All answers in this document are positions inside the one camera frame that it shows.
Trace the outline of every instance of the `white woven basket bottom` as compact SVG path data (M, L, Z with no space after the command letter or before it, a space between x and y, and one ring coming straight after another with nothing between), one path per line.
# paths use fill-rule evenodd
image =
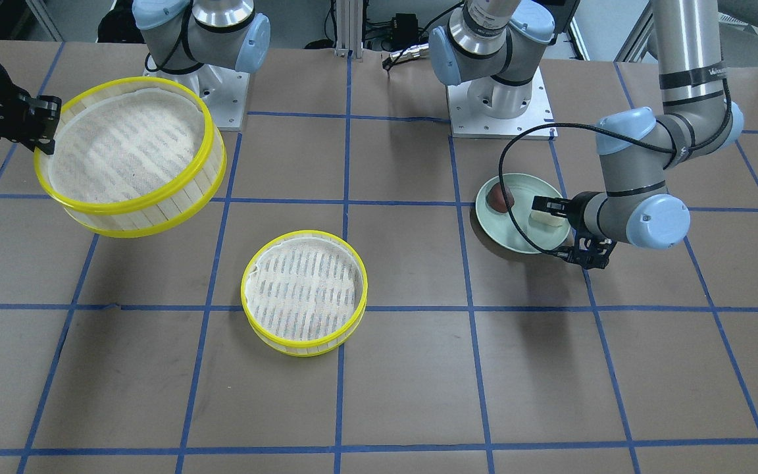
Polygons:
M247 308L275 336L313 341L329 336L354 315L361 270L333 240L296 236L270 247L245 283Z
M57 133L49 184L76 201L138 198L185 170L203 136L203 113L180 94L150 88L111 97Z

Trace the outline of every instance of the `round plate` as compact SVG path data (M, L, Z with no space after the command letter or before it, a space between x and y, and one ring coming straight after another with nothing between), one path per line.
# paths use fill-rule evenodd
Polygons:
M546 250L551 250L563 243L569 235L568 224L560 227L545 225L534 219L530 219L532 212L532 202L535 196L547 196L550 198L561 198L559 192L550 184L536 176L523 173L506 173L505 186L511 190L514 195L514 206L511 210L514 217L517 218L517 224L520 225L529 239ZM517 232L514 223L511 222L511 216L508 213L497 213L487 204L487 193L493 185L499 183L499 177L494 176L484 186L478 190L476 196L476 216L484 232L500 246L509 251L520 252L524 254L539 253L530 246L522 235Z

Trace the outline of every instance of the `basket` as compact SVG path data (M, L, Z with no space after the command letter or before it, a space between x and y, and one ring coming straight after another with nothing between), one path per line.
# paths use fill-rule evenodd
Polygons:
M262 247L241 277L241 304L261 339L298 357L337 348L359 326L367 272L345 241L300 230Z
M168 228L172 228L189 219L214 196L226 170L226 152L220 132L213 124L213 118L207 110L201 99L191 90L180 84L162 78L123 78L101 84L90 89L74 99L70 100L61 109L61 119L58 126L57 149L55 153L61 154L61 145L66 146L67 124L70 124L75 130L76 123L84 123L84 117L89 117L90 113L99 110L101 106L118 100L118 106L124 107L129 103L128 97L133 93L148 94L160 93L166 91L174 94L173 102L181 102L179 106L189 107L191 113L202 114L202 137L193 138L193 143L199 140L199 145L195 148L192 146L193 156L189 159L188 153L184 163L175 171L166 172L165 182L160 181L159 186L148 192L142 192L141 195L124 200L104 202L104 201L87 201L69 196L52 186L50 179L50 169L56 165L55 156L47 155L37 148L34 151L34 171L37 174L40 186L55 201L58 201L63 208L84 227L95 233L107 235L109 237L142 237L144 235L156 234ZM186 102L178 101L177 97L186 99ZM106 134L115 133L111 130L102 130ZM120 155L110 153L103 154L102 157L118 157ZM82 168L101 166L101 160L82 160Z

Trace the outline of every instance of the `blue joint cap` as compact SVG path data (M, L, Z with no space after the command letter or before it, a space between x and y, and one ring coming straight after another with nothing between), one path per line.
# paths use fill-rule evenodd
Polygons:
M268 47L271 43L271 23L268 17L262 13L256 13L256 17L247 27L247 35L241 43L241 49L236 57L236 71L253 73L259 71L265 57L268 55Z
M191 0L134 0L133 18L136 28L151 30L168 23L189 6Z
M520 3L509 24L520 35L542 45L551 43L554 38L554 17L539 3Z
M438 26L429 33L429 57L434 75L440 82L445 85L461 83L461 70L458 69L455 50L443 27Z
M733 126L730 127L730 134L727 135L727 139L721 144L719 150L738 140L742 134L742 130L745 129L745 114L742 113L739 105L733 102L731 111L733 112Z
M604 117L596 125L605 130L641 140L653 130L653 127L657 126L657 119L653 116L650 107L641 107ZM607 137L601 133L595 135L595 148L599 155L620 152L629 146L631 144L618 138Z
M683 201L670 194L655 194L640 202L628 219L628 241L643 249L668 249L679 244L692 217Z

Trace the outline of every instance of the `plate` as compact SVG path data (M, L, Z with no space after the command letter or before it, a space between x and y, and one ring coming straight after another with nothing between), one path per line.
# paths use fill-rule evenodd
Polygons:
M511 210L514 212L517 224L520 225L523 232L543 249L551 250L561 245L569 235L571 227L568 224L553 227L530 218L535 196L561 198L560 193L552 185L530 174L506 173L503 176L505 177L505 186L514 195L514 205ZM517 232L517 228L514 227L508 213L497 213L488 206L487 193L497 183L499 183L499 177L494 176L487 183L484 183L476 196L476 216L484 229L484 233L509 251L524 254L539 253Z

